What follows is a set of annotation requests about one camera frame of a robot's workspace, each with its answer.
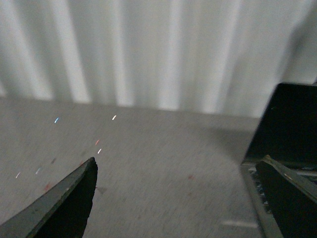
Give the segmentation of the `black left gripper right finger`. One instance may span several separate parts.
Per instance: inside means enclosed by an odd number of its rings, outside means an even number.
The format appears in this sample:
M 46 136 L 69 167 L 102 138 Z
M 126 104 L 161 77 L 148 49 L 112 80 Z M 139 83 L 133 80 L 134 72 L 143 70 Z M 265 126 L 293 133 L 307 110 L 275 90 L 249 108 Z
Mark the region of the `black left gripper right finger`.
M 256 164 L 273 217 L 285 238 L 317 236 L 317 184 L 269 155 Z

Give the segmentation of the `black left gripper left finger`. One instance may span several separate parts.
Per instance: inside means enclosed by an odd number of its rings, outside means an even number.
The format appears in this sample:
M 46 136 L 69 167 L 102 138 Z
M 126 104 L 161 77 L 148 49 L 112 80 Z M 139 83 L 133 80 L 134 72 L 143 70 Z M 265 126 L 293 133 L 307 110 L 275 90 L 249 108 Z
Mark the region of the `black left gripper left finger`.
M 91 157 L 1 224 L 2 238 L 81 238 L 93 206 L 98 166 Z

